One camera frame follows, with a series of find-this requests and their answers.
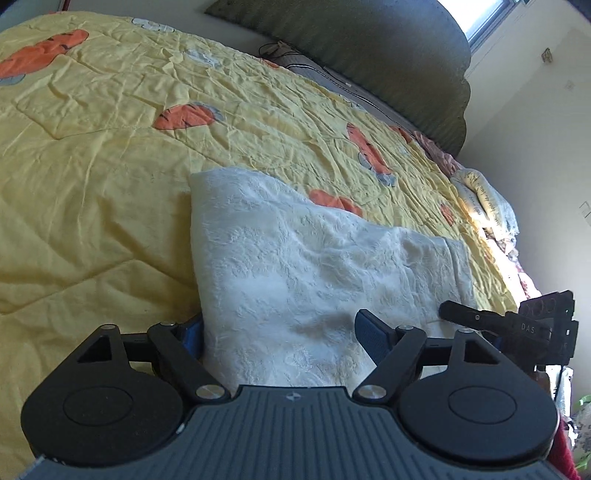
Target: window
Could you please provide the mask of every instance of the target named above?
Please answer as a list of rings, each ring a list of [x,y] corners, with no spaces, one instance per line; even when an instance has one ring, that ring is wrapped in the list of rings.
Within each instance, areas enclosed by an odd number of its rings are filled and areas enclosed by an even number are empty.
[[[515,0],[439,0],[466,34],[474,51],[503,21]]]

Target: white towel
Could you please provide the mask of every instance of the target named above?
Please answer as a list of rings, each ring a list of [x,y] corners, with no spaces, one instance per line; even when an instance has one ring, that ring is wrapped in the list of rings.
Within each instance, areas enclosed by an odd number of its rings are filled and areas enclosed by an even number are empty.
[[[441,302],[474,306],[460,242],[374,225],[240,168],[191,175],[191,246],[205,320],[204,365],[239,384],[352,391],[374,368],[353,321],[453,336]]]

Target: white wall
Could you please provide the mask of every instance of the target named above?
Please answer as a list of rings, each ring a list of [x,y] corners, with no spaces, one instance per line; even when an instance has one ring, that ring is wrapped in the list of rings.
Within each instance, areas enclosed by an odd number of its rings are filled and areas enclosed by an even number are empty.
[[[591,394],[591,225],[579,211],[591,203],[591,36],[571,29],[553,56],[465,145],[460,161],[482,171],[513,205],[519,257],[538,288],[574,291],[578,399]],[[515,68],[499,59],[503,76]]]
[[[215,0],[71,0],[70,11],[84,10],[121,17],[139,17],[170,25],[186,33],[216,40],[251,55],[270,42],[256,32],[205,15]]]
[[[515,7],[474,53],[466,72],[472,89],[467,143],[531,78],[546,47],[554,50],[572,28],[591,34],[591,25],[566,0],[531,0]]]
[[[18,0],[0,16],[0,32],[39,15],[57,12],[61,0]]]

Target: green headboard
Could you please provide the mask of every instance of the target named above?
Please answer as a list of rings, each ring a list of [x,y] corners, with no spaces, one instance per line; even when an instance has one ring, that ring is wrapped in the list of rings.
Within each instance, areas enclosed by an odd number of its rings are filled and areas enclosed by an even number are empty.
[[[284,40],[459,153],[470,47],[437,0],[218,0],[206,13]]]

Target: yellow bedspread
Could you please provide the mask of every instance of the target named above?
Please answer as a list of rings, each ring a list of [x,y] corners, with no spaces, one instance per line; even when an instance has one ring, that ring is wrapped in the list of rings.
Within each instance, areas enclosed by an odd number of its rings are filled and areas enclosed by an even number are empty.
[[[199,310],[187,179],[219,166],[462,239],[480,307],[515,308],[454,187],[398,131],[165,25],[39,17],[0,34],[0,478],[32,459],[27,395],[92,330],[144,331]]]

